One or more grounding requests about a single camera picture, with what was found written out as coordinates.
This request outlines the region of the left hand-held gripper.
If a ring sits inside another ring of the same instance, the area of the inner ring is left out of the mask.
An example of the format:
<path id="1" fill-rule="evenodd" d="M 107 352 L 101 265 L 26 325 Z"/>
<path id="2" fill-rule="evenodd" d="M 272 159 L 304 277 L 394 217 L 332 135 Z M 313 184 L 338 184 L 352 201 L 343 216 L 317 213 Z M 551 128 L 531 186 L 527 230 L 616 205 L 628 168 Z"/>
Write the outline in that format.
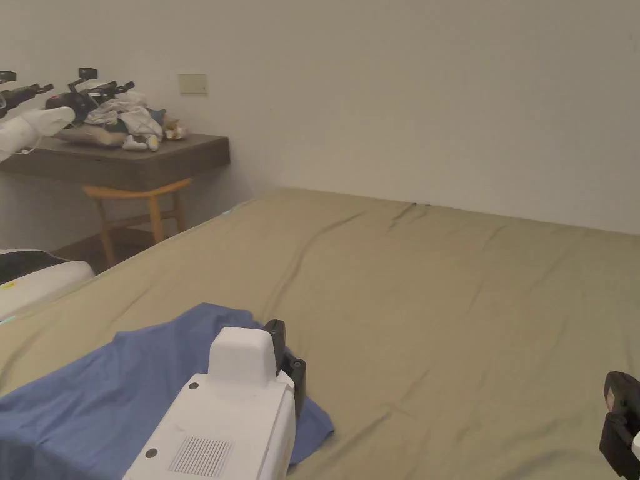
<path id="1" fill-rule="evenodd" d="M 125 479 L 284 479 L 306 399 L 306 363 L 286 326 L 224 327 Z"/>

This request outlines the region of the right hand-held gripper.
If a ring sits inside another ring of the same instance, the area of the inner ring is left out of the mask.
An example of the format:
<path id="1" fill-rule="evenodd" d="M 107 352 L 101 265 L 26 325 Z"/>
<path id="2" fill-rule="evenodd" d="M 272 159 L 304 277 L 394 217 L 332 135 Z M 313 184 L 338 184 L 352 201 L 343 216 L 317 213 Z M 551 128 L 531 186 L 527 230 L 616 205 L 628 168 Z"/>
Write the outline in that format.
<path id="1" fill-rule="evenodd" d="M 599 452 L 623 479 L 639 479 L 639 454 L 634 443 L 638 434 L 629 422 L 639 424 L 639 381 L 621 371 L 610 371 L 604 382 L 606 415 L 599 440 Z"/>

